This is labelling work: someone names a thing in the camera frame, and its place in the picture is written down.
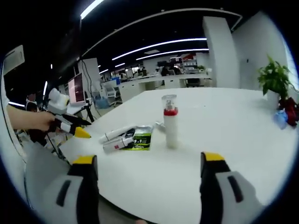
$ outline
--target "human hand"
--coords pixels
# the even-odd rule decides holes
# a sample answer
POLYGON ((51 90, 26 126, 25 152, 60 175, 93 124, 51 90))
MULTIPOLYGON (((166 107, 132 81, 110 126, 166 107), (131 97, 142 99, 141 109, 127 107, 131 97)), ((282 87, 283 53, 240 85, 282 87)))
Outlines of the human hand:
POLYGON ((145 222, 144 220, 136 220, 136 224, 147 224, 147 222, 145 222))
POLYGON ((49 112, 37 112, 34 116, 34 129, 41 131, 48 131, 51 125, 51 122, 55 120, 55 116, 49 112))

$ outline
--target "white pillar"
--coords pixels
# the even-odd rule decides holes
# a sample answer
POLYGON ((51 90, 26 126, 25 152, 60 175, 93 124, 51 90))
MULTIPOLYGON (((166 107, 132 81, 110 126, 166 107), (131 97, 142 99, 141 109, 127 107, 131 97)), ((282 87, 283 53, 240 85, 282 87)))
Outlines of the white pillar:
POLYGON ((240 88, 240 72, 234 40, 226 19, 204 16, 212 78, 217 87, 240 88))
POLYGON ((98 68, 98 61, 96 58, 90 58, 90 59, 84 59, 84 63, 82 63, 82 61, 78 62, 78 70, 79 73, 82 73, 82 77, 83 77, 83 88, 86 91, 88 97, 91 97, 90 95, 90 79, 88 77, 88 74, 92 80, 92 89, 91 91, 93 91, 94 89, 98 90, 97 85, 97 81, 100 80, 100 75, 99 75, 99 68, 98 68))

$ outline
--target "white wall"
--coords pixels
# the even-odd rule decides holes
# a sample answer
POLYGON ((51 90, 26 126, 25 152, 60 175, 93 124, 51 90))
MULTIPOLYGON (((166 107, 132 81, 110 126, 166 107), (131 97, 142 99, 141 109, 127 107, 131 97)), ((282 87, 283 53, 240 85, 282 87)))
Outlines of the white wall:
POLYGON ((98 61, 96 58, 90 58, 90 59, 84 59, 84 62, 86 64, 86 68, 84 63, 82 64, 82 61, 80 61, 78 63, 78 70, 79 73, 82 72, 84 90, 87 92, 88 97, 91 97, 89 93, 90 79, 87 75, 87 72, 92 80, 92 84, 97 83, 97 81, 100 79, 98 61))
POLYGON ((69 94, 68 92, 66 93, 65 92, 65 88, 64 88, 64 85, 60 85, 60 86, 58 86, 58 90, 62 93, 62 94, 69 94))
POLYGON ((196 62, 197 65, 203 65, 206 68, 210 68, 211 64, 210 64, 210 56, 207 53, 196 53, 196 62))
POLYGON ((282 65, 287 65, 283 38, 264 13, 252 16, 232 36, 240 63, 241 88, 259 89, 257 70, 268 64, 267 54, 282 65))
POLYGON ((145 67, 146 71, 151 74, 154 73, 157 68, 157 63, 160 61, 169 61, 171 57, 176 57, 177 55, 168 55, 163 57, 157 57, 153 59, 148 59, 143 61, 143 66, 145 67))
POLYGON ((100 75, 103 76, 104 80, 109 79, 111 76, 110 71, 103 72, 100 75))
POLYGON ((213 69, 211 74, 213 82, 217 87, 240 88, 237 52, 226 19, 204 16, 203 29, 213 69))

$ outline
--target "office desk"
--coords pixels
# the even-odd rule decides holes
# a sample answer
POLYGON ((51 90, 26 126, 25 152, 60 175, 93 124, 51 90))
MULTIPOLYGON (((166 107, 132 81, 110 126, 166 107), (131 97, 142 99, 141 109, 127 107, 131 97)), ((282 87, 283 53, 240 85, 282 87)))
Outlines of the office desk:
POLYGON ((200 152, 220 153, 256 190, 260 203, 276 197, 296 155, 298 133, 280 130, 261 91, 180 88, 146 91, 85 128, 92 138, 61 146, 69 161, 98 157, 99 193, 119 208, 159 224, 198 224, 200 152), (99 137, 130 124, 163 121, 161 97, 177 94, 179 147, 154 129, 149 151, 105 154, 99 137))
POLYGON ((154 90, 155 82, 164 81, 166 89, 182 88, 184 87, 185 79, 189 78, 211 78, 206 74, 189 74, 189 75, 175 75, 175 76, 154 76, 149 78, 142 78, 133 81, 121 83, 119 85, 121 99, 123 102, 139 95, 146 90, 154 90))
POLYGON ((138 79, 145 79, 145 78, 151 78, 151 77, 156 77, 157 75, 149 75, 149 76, 140 76, 136 78, 131 78, 130 81, 138 80, 138 79))
POLYGON ((89 104, 88 103, 85 103, 84 105, 79 105, 79 106, 72 106, 72 105, 68 104, 66 112, 68 114, 75 115, 75 114, 77 114, 77 113, 79 113, 79 112, 81 112, 81 111, 83 111, 85 109, 87 111, 87 114, 89 116, 90 121, 94 122, 94 118, 93 118, 93 115, 92 115, 92 113, 91 113, 91 111, 89 109, 89 104))

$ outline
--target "cable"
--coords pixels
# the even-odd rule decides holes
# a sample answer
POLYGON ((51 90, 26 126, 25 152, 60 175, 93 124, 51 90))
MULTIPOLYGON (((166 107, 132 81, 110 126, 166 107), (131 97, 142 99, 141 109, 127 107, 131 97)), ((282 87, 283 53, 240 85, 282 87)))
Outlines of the cable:
POLYGON ((86 66, 85 62, 82 60, 82 71, 83 71, 83 73, 84 73, 85 78, 87 79, 86 74, 85 74, 84 69, 83 69, 83 64, 84 64, 86 73, 87 73, 87 75, 88 75, 88 77, 89 77, 89 79, 90 79, 90 91, 89 91, 89 94, 90 94, 90 96, 91 96, 92 102, 91 102, 91 104, 90 104, 89 110, 91 109, 92 105, 94 105, 94 109, 95 109, 95 111, 98 113, 98 115, 99 115, 100 117, 102 117, 102 115, 100 115, 100 113, 98 112, 97 108, 95 107, 94 98, 93 98, 93 96, 92 96, 92 79, 90 78, 90 75, 89 75, 89 73, 88 73, 87 66, 86 66))
POLYGON ((56 154, 58 155, 58 152, 56 151, 56 148, 54 147, 54 145, 53 145, 53 143, 52 143, 52 141, 51 141, 51 139, 50 139, 50 137, 49 137, 48 133, 47 133, 47 136, 48 136, 48 139, 49 139, 49 141, 50 141, 51 145, 53 146, 53 149, 54 149, 54 151, 55 151, 55 152, 56 152, 56 154))

